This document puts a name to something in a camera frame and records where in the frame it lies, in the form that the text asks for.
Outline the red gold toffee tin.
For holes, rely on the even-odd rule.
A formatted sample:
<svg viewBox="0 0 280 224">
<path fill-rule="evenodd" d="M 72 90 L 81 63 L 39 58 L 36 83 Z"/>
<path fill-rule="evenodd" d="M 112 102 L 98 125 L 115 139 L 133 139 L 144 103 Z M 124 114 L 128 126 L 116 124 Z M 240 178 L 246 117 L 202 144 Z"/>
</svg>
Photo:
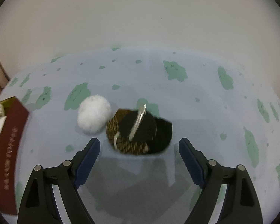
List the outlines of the red gold toffee tin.
<svg viewBox="0 0 280 224">
<path fill-rule="evenodd" d="M 0 104 L 3 105 L 6 114 L 0 133 L 0 212 L 17 215 L 15 167 L 29 112 L 16 97 L 5 99 Z"/>
</svg>

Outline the black gold patterned pouch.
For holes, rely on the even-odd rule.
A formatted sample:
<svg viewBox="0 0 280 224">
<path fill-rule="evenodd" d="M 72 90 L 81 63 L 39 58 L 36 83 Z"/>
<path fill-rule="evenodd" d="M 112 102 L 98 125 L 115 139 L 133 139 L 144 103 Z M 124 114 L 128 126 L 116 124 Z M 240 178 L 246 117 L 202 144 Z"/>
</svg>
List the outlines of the black gold patterned pouch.
<svg viewBox="0 0 280 224">
<path fill-rule="evenodd" d="M 163 152 L 172 139 L 172 123 L 153 116 L 146 104 L 137 110 L 118 109 L 107 123 L 112 147 L 123 154 L 147 155 Z"/>
</svg>

